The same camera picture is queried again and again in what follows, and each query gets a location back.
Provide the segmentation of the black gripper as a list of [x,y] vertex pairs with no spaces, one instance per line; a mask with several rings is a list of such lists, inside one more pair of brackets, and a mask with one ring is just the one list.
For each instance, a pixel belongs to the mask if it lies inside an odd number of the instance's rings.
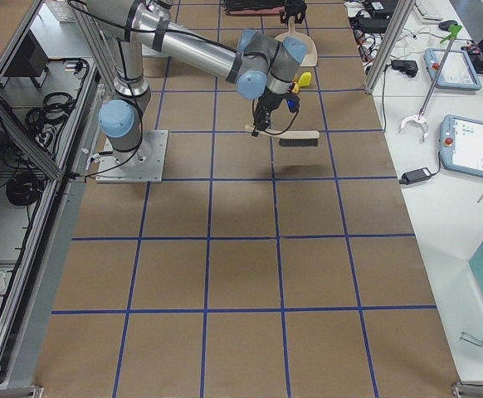
[[304,0],[286,0],[282,10],[280,10],[281,23],[287,23],[291,17],[294,23],[302,23],[305,20],[307,5]]
[[[284,94],[276,94],[265,89],[263,95],[258,98],[256,106],[253,108],[253,124],[261,124],[263,129],[269,129],[271,126],[271,113],[279,108],[283,100],[287,102],[288,109],[291,113],[298,114],[300,98],[296,93],[287,91]],[[254,125],[250,126],[250,130],[252,137],[259,135]]]

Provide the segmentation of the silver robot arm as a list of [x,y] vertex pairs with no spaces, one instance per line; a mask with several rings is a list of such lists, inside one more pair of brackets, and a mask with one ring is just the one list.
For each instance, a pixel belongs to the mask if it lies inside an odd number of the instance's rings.
[[169,1],[71,1],[70,7],[98,23],[116,42],[115,85],[119,94],[134,95],[143,80],[139,51],[154,51],[234,84],[237,93],[252,102],[253,121],[247,131],[276,138],[281,147],[315,147],[316,130],[294,131],[290,126],[272,129],[271,114],[282,103],[297,115],[300,98],[293,91],[294,78],[307,47],[295,37],[277,41],[264,33],[243,30],[237,47],[212,41],[173,22]]

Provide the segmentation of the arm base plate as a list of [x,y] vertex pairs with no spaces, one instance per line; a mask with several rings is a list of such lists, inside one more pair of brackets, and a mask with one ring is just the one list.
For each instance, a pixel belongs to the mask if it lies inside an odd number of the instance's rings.
[[109,139],[104,150],[110,154],[100,158],[98,183],[141,183],[163,181],[163,167],[168,146],[168,130],[144,131],[137,153],[113,152]]

